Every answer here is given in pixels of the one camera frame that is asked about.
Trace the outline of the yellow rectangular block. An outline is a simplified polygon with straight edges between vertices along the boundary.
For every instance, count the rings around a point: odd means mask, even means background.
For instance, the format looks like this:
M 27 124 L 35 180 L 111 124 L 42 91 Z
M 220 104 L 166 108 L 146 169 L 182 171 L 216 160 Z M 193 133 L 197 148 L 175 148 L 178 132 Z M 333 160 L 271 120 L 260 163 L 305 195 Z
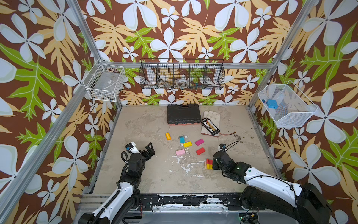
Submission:
M 185 143 L 183 144 L 183 147 L 184 147 L 184 148 L 187 148 L 187 147 L 190 147 L 190 146 L 192 146 L 192 142 L 191 142 L 191 141 L 185 142 Z

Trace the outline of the magenta block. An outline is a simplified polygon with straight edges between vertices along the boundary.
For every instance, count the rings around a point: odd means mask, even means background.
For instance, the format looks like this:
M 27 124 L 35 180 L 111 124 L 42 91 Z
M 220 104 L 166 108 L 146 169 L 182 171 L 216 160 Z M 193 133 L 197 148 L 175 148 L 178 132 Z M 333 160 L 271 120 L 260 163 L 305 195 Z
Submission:
M 203 139 L 197 140 L 197 141 L 195 142 L 196 146 L 199 146 L 199 145 L 201 145 L 201 144 L 203 144 L 203 143 L 204 143 L 204 140 L 203 140 Z

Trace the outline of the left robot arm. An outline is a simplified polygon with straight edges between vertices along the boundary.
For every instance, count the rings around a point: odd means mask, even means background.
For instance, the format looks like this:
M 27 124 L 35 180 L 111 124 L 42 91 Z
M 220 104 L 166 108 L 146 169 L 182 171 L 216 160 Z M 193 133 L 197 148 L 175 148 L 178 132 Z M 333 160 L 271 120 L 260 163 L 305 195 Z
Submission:
M 155 155 L 153 144 L 149 143 L 144 150 L 139 150 L 134 142 L 125 145 L 121 159 L 125 163 L 122 168 L 116 190 L 111 196 L 92 213 L 85 213 L 80 218 L 80 224 L 118 224 L 125 214 L 140 204 L 138 189 L 145 164 Z

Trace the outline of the red rectangular block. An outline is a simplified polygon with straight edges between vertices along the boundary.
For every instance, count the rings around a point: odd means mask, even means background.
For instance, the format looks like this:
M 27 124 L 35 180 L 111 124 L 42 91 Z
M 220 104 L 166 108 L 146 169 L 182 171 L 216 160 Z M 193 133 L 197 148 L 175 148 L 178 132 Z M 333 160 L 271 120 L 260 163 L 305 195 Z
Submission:
M 203 154 L 203 153 L 205 153 L 206 152 L 206 150 L 205 150 L 205 148 L 200 148 L 200 149 L 198 149 L 198 150 L 196 150 L 196 154 L 197 155 L 201 155 L 201 154 Z

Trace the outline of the pink block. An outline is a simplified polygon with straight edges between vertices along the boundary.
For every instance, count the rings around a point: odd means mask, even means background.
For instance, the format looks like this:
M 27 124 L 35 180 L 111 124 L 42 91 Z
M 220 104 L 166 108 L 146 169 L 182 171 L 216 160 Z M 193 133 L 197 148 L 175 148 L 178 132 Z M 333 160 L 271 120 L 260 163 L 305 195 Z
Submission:
M 184 155 L 185 153 L 186 153 L 185 149 L 177 150 L 176 156 L 180 157 L 180 156 Z

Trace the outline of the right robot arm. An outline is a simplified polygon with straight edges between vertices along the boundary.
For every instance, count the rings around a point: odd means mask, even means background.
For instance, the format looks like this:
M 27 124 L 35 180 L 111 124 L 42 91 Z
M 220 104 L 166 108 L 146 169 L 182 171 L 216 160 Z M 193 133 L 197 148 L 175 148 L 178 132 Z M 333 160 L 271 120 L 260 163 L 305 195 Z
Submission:
M 222 149 L 213 155 L 213 169 L 220 170 L 246 188 L 239 204 L 248 209 L 269 209 L 295 219 L 300 224 L 327 224 L 332 209 L 313 184 L 286 182 L 244 162 L 235 162 Z

